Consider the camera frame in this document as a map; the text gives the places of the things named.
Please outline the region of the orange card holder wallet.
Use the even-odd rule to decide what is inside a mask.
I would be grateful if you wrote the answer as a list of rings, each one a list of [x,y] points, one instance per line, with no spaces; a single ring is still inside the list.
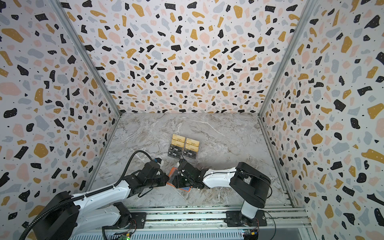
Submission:
[[[176,188],[173,184],[172,184],[172,180],[176,177],[176,175],[179,173],[178,169],[176,167],[173,167],[169,173],[169,181],[167,182],[167,185],[169,186],[172,186],[174,188]],[[183,190],[185,192],[190,192],[191,191],[191,188],[190,187],[184,187],[184,188],[179,188],[179,190]]]

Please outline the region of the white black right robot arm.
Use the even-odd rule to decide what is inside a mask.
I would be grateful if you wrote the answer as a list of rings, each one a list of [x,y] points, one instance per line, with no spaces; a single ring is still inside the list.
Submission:
[[[256,217],[273,192],[270,178],[244,162],[225,170],[199,170],[183,159],[171,174],[170,184],[177,189],[232,188],[244,200],[240,213],[247,220]]]

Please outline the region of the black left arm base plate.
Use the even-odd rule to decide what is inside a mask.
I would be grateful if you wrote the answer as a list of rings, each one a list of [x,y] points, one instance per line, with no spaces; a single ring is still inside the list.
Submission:
[[[120,217],[119,220],[112,226],[105,227],[106,230],[138,230],[143,229],[146,223],[147,213],[145,212],[133,212],[130,215]]]

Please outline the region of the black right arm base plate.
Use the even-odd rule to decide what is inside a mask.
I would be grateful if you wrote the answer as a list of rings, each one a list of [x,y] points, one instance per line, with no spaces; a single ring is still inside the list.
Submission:
[[[241,211],[227,211],[224,222],[228,227],[265,227],[267,220],[265,212],[258,210],[253,219],[245,217]]]

